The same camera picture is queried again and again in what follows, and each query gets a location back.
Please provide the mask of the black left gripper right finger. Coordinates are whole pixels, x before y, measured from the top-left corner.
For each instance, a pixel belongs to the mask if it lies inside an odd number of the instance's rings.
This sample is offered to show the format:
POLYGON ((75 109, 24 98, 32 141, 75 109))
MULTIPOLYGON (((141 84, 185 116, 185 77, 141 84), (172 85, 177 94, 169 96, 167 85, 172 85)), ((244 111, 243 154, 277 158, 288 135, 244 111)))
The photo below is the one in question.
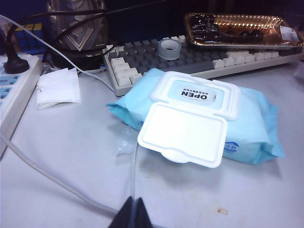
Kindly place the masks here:
POLYGON ((142 198, 137 200, 136 207, 136 228, 152 228, 149 215, 142 198))

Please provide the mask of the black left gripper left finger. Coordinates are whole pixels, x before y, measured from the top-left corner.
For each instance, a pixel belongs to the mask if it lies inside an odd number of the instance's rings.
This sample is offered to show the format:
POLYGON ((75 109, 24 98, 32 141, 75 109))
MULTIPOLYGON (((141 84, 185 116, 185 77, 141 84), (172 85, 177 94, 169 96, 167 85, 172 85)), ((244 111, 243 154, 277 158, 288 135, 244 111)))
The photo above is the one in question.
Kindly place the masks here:
POLYGON ((129 197, 111 222, 111 228, 127 228, 131 219, 133 198, 129 197))

